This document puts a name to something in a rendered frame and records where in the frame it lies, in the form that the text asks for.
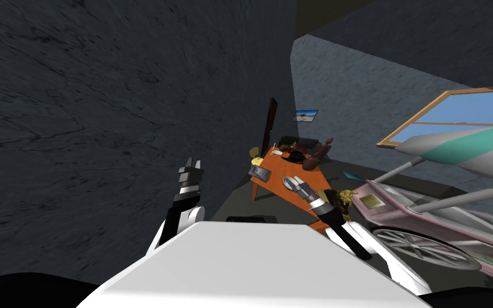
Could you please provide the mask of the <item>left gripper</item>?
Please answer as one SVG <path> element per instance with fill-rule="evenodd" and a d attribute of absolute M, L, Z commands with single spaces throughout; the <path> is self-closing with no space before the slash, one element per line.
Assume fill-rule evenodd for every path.
<path fill-rule="evenodd" d="M 194 158 L 189 157 L 185 167 L 179 168 L 179 183 L 182 186 L 198 185 L 202 179 L 204 171 L 201 169 L 201 160 L 196 161 L 195 167 Z"/>

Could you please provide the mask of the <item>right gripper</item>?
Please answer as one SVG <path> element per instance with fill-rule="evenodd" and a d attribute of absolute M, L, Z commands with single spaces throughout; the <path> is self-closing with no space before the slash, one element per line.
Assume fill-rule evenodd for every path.
<path fill-rule="evenodd" d="M 296 191 L 296 193 L 298 193 L 298 195 L 302 199 L 304 199 L 306 201 L 315 201 L 317 199 L 317 195 L 316 195 L 315 191 L 309 186 L 308 183 L 301 180 L 297 176 L 295 176 L 293 178 L 293 182 L 294 182 L 295 186 L 298 186 L 298 190 Z"/>

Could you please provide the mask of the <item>orange table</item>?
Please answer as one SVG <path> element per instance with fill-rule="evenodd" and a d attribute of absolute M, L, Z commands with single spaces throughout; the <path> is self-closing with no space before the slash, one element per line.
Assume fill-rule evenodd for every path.
<path fill-rule="evenodd" d="M 293 204 L 295 207 L 301 209 L 304 213 L 309 214 L 313 218 L 318 218 L 315 213 L 310 210 L 311 206 L 308 205 L 305 200 L 301 199 L 295 192 L 289 191 L 285 188 L 282 179 L 285 176 L 298 176 L 300 179 L 307 182 L 314 190 L 330 189 L 330 184 L 319 167 L 316 167 L 312 171 L 305 171 L 302 169 L 300 164 L 290 163 L 283 160 L 282 156 L 273 155 L 271 152 L 266 154 L 264 159 L 261 161 L 260 166 L 271 171 L 271 173 L 266 182 L 255 177 L 251 178 L 251 181 L 253 182 L 253 201 L 256 199 L 258 188 L 262 187 L 285 201 Z"/>

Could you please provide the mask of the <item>brown teddy bear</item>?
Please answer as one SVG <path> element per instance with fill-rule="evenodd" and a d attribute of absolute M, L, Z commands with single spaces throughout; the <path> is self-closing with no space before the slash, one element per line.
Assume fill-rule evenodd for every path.
<path fill-rule="evenodd" d="M 332 142 L 334 138 L 328 138 L 325 141 L 325 144 L 320 144 L 320 146 L 317 148 L 317 150 L 314 152 L 313 155 L 307 157 L 303 162 L 302 162 L 302 170 L 305 171 L 313 171 L 315 170 L 318 165 L 320 164 L 322 158 L 330 151 L 332 148 Z"/>

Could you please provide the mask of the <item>brown and yellow plant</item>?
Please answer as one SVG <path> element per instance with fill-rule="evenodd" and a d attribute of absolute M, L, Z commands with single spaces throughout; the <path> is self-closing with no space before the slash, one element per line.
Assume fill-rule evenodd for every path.
<path fill-rule="evenodd" d="M 349 208 L 352 206 L 352 196 L 358 194 L 356 190 L 341 190 L 334 189 L 317 190 L 317 194 L 326 202 L 337 208 L 343 215 L 345 220 L 351 220 L 349 216 Z"/>

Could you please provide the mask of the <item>dark brown door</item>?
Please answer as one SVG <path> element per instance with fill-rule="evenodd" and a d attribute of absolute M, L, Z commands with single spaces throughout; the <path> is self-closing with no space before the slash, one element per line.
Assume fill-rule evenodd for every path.
<path fill-rule="evenodd" d="M 269 147 L 269 141 L 271 139 L 277 108 L 278 108 L 278 103 L 276 102 L 274 97 L 271 97 L 269 103 L 269 109 L 267 113 L 265 130 L 264 130 L 263 144 L 260 152 L 262 155 L 264 155 L 267 152 Z"/>

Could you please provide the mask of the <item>framed picture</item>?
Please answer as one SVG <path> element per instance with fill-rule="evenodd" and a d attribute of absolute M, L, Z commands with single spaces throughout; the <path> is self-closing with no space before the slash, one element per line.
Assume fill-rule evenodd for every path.
<path fill-rule="evenodd" d="M 313 122 L 319 110 L 297 110 L 293 121 L 295 122 Z"/>

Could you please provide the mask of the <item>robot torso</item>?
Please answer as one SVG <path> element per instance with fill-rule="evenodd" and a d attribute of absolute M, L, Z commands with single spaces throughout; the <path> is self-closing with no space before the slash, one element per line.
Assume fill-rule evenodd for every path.
<path fill-rule="evenodd" d="M 431 308 L 429 285 L 366 228 L 345 230 L 385 275 L 329 230 L 200 221 L 107 280 L 77 308 Z"/>

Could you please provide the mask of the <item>pink cart with awning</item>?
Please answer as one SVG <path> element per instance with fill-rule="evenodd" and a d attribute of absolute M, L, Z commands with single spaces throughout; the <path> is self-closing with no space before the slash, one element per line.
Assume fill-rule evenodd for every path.
<path fill-rule="evenodd" d="M 426 161 L 454 165 L 493 178 L 493 127 L 412 136 L 397 151 L 413 156 L 357 189 L 351 200 L 388 248 L 434 265 L 482 271 L 493 278 L 493 215 L 462 205 L 493 198 L 493 188 L 453 197 L 430 197 L 387 184 Z"/>

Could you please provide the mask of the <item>wooden framed window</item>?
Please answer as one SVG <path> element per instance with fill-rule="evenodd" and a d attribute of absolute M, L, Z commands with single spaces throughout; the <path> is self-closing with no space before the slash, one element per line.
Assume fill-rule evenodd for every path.
<path fill-rule="evenodd" d="M 412 136 L 493 127 L 493 87 L 445 91 L 378 142 L 395 148 Z"/>

